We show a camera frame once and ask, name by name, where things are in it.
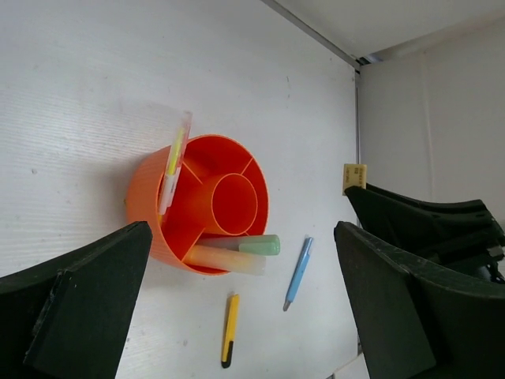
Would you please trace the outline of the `orange round divided container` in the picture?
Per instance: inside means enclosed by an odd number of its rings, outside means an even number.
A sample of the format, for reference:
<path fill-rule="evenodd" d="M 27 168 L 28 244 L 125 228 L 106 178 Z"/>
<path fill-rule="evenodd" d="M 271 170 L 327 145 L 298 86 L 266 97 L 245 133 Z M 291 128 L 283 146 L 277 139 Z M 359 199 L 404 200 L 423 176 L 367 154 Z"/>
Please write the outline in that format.
<path fill-rule="evenodd" d="M 185 256 L 202 237 L 250 236 L 265 232 L 269 212 L 267 183 L 260 165 L 244 146 L 220 135 L 188 141 L 172 205 L 158 215 L 169 148 L 148 155 L 127 191 L 127 220 L 146 221 L 153 235 L 150 255 L 166 265 L 201 275 L 223 271 L 189 265 Z"/>

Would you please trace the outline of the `aluminium rail right side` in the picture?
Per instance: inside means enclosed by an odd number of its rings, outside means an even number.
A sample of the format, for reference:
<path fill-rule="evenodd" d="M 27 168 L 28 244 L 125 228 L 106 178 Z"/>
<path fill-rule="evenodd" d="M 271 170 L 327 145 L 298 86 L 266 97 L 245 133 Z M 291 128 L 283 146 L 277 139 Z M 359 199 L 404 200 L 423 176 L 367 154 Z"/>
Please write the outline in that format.
<path fill-rule="evenodd" d="M 363 67 L 362 61 L 356 59 L 350 54 L 347 54 L 342 48 L 338 47 L 335 43 L 331 42 L 328 38 L 323 36 L 317 30 L 305 23 L 300 17 L 296 16 L 293 12 L 288 10 L 279 1 L 276 0 L 262 0 L 262 3 L 276 12 L 283 19 L 289 21 L 307 36 L 314 39 L 318 44 L 325 47 L 333 55 L 342 59 L 348 66 L 353 69 L 354 79 L 354 114 L 355 114 L 355 136 L 356 136 L 356 163 L 361 163 L 361 128 L 360 128 L 360 83 L 361 83 L 361 68 Z"/>

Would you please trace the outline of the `small tan wooden block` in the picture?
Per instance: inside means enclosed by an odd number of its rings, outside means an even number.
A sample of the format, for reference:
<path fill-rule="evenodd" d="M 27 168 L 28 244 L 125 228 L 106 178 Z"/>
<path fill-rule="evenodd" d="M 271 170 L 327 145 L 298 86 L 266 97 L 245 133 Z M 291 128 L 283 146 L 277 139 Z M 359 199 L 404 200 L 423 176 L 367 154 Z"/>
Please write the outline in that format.
<path fill-rule="evenodd" d="M 358 163 L 346 163 L 343 167 L 342 195 L 351 187 L 365 189 L 367 186 L 367 165 Z"/>

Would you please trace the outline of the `pale green white highlighter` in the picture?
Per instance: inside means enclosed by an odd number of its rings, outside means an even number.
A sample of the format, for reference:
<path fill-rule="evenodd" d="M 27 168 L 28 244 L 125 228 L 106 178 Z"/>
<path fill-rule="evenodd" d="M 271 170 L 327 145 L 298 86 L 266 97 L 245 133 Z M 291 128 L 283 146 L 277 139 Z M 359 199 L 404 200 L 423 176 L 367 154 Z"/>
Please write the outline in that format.
<path fill-rule="evenodd" d="M 201 238 L 197 244 L 261 256 L 277 256 L 280 254 L 280 239 L 278 235 Z"/>

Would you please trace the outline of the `thick yellow highlighter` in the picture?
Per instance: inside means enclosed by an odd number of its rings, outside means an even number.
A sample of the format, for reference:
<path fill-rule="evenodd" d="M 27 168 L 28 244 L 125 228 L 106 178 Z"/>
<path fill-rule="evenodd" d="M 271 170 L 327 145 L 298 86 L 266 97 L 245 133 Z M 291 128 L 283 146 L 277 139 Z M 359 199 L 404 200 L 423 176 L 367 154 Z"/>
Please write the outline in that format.
<path fill-rule="evenodd" d="M 194 246 L 183 261 L 187 265 L 254 276 L 262 276 L 267 264 L 267 258 L 264 256 L 210 246 Z"/>

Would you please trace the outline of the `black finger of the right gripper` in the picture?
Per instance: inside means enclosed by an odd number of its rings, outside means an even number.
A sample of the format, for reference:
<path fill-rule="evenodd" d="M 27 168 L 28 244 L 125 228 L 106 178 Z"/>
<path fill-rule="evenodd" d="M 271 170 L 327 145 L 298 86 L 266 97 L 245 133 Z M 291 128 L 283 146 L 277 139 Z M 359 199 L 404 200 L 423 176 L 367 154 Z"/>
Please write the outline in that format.
<path fill-rule="evenodd" d="M 377 238 L 456 272 L 504 281 L 504 230 L 483 201 L 420 201 L 371 184 L 344 194 L 361 227 Z"/>

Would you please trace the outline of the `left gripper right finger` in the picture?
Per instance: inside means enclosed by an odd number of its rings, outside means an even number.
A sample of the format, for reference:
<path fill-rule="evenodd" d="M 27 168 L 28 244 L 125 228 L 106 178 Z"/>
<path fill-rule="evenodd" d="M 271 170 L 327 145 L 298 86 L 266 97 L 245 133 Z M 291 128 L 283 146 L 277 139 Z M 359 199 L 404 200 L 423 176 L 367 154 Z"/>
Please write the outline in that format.
<path fill-rule="evenodd" d="M 371 378 L 502 378 L 504 286 L 408 253 L 348 222 L 339 264 Z"/>

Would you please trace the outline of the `blue utility knife pen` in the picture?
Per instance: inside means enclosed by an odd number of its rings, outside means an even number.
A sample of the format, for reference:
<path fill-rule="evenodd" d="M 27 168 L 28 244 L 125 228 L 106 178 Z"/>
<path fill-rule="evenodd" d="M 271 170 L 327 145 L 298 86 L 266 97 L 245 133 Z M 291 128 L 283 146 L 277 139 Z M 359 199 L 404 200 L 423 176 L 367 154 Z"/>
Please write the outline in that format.
<path fill-rule="evenodd" d="M 313 245 L 313 241 L 314 241 L 313 237 L 307 236 L 303 242 L 300 256 L 294 269 L 294 273 L 286 293 L 285 302 L 282 307 L 282 310 L 284 312 L 286 312 L 290 308 L 290 305 L 296 298 L 298 288 L 300 287 L 301 280 L 305 274 L 305 270 L 311 256 L 311 248 Z"/>

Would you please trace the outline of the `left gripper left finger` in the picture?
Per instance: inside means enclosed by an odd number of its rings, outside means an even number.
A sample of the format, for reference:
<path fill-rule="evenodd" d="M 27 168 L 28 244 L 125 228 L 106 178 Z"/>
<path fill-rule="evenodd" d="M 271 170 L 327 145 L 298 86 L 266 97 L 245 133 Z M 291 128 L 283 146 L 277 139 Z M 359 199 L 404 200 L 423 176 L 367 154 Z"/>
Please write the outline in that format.
<path fill-rule="evenodd" d="M 3 378 L 113 378 L 148 263 L 152 231 L 131 223 L 1 278 Z"/>

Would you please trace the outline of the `gold black pen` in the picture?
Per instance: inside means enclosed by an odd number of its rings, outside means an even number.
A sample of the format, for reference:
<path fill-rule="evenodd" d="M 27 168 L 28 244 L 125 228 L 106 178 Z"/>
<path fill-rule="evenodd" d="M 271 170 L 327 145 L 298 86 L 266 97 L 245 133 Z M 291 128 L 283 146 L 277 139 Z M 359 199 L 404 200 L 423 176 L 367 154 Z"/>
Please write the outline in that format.
<path fill-rule="evenodd" d="M 233 356 L 234 341 L 238 322 L 240 295 L 231 295 L 228 300 L 226 327 L 224 330 L 221 366 L 223 369 L 230 367 Z"/>

